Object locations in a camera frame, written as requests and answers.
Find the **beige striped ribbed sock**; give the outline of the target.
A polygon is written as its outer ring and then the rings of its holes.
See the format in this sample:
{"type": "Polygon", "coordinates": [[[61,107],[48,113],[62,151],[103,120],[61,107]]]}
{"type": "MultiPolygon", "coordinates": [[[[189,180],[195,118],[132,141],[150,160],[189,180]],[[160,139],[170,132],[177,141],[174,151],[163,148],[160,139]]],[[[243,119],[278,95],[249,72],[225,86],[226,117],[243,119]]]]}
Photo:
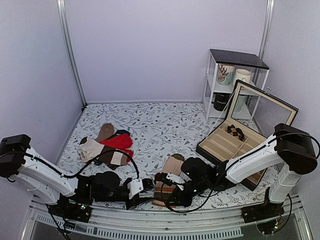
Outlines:
{"type": "Polygon", "coordinates": [[[176,178],[181,174],[181,166],[184,161],[185,158],[181,154],[175,153],[166,160],[162,171],[155,175],[155,193],[152,200],[154,206],[166,206],[165,202],[176,189],[176,185],[171,182],[170,178],[176,178]]]}

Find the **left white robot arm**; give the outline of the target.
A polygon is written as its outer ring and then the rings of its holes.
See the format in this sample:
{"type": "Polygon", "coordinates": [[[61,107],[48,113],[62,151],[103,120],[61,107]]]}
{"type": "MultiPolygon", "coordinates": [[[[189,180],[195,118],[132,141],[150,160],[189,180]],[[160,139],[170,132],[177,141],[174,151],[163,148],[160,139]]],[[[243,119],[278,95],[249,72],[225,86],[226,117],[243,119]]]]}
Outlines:
{"type": "Polygon", "coordinates": [[[0,142],[0,176],[25,184],[46,204],[54,206],[63,216],[74,213],[72,200],[80,205],[92,202],[124,202],[126,208],[151,200],[141,193],[154,188],[150,178],[128,178],[123,184],[113,171],[84,176],[80,171],[69,175],[66,171],[40,157],[30,146],[25,134],[5,137],[0,142]]]}

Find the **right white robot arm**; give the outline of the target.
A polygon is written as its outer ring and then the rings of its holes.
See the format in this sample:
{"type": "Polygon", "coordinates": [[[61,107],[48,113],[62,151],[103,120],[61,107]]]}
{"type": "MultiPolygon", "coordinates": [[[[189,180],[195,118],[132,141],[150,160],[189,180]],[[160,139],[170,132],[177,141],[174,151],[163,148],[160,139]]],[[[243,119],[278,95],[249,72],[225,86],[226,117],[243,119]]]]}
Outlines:
{"type": "Polygon", "coordinates": [[[269,218],[282,207],[286,196],[300,178],[318,166],[320,155],[315,153],[313,145],[317,142],[307,132],[279,123],[263,143],[214,167],[199,158],[190,157],[181,166],[182,172],[190,180],[179,184],[165,205],[174,203],[188,207],[193,197],[207,189],[222,192],[269,166],[283,164],[277,180],[265,191],[264,202],[258,208],[262,218],[269,218]]]}

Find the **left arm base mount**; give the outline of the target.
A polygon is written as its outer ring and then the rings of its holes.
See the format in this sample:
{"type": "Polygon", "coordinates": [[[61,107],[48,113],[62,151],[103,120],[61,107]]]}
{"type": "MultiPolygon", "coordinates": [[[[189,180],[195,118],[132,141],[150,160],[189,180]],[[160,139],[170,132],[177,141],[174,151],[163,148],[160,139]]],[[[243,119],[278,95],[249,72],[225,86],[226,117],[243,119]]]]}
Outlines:
{"type": "Polygon", "coordinates": [[[56,204],[49,205],[49,211],[51,214],[62,217],[64,220],[88,223],[92,208],[88,204],[78,203],[61,195],[56,204]]]}

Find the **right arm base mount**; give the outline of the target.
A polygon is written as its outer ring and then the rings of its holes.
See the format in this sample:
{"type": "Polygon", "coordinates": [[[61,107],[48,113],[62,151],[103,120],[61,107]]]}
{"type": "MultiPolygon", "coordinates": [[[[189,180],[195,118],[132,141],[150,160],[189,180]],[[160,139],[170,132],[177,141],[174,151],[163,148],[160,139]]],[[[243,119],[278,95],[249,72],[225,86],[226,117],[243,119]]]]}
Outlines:
{"type": "Polygon", "coordinates": [[[252,223],[257,221],[274,218],[273,221],[262,222],[256,225],[258,231],[267,236],[273,235],[282,230],[288,223],[293,209],[292,198],[289,194],[287,197],[290,202],[289,214],[286,220],[284,220],[283,214],[285,213],[282,203],[271,203],[269,200],[270,187],[267,188],[264,195],[264,202],[252,206],[246,206],[241,209],[241,217],[245,223],[252,223]]]}

